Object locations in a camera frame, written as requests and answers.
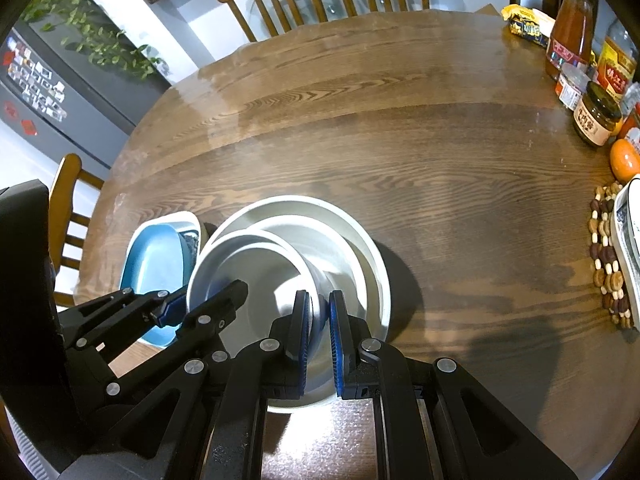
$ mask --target wooden table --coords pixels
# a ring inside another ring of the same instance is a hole
[[[607,152],[574,133],[543,57],[500,18],[431,10],[302,27],[200,70],[116,161],[79,299],[118,287],[143,221],[187,209],[219,225],[276,194],[328,200],[382,247],[389,339],[458,359],[591,478],[640,415],[640,347],[591,283],[588,203],[612,180]],[[265,478],[375,478],[367,402],[270,416],[267,432]]]

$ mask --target green plant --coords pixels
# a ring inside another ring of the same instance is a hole
[[[50,21],[54,15],[77,29],[82,37],[75,43],[64,38],[62,46],[87,54],[90,63],[118,67],[140,79],[146,79],[158,64],[164,64],[159,57],[145,56],[150,49],[148,44],[134,49],[131,44],[127,45],[126,37],[121,39],[125,31],[105,19],[104,12],[93,0],[31,0],[20,17],[27,23],[46,19],[40,30],[48,32],[59,26]]]

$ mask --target sauce bottle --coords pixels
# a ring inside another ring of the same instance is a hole
[[[598,62],[598,83],[620,101],[638,66],[638,50],[625,27],[616,20],[607,31]]]
[[[593,4],[590,0],[562,0],[546,48],[545,71],[557,80],[563,63],[586,72],[593,40]]]

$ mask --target stacked bowl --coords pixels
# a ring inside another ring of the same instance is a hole
[[[380,252],[366,231],[340,208],[306,196],[275,196],[229,217],[198,256],[187,291],[194,308],[233,280],[249,286],[236,320],[220,333],[234,357],[266,338],[271,323],[290,314],[297,290],[310,295],[311,332],[305,394],[270,400],[271,412],[290,413],[335,399],[326,300],[343,291],[347,311],[384,340],[391,296]]]

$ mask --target red sticker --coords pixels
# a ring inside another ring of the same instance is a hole
[[[36,125],[33,124],[33,121],[28,121],[28,120],[24,120],[21,121],[20,124],[22,125],[22,129],[24,130],[24,133],[27,135],[37,135],[37,131],[36,131]]]
[[[15,58],[15,52],[13,50],[10,50],[9,52],[5,52],[4,59],[2,60],[2,64],[4,66],[9,66],[11,65],[11,62],[14,60],[14,58]]]
[[[20,117],[20,115],[18,114],[18,110],[11,101],[4,102],[4,113],[14,121],[16,121]]]

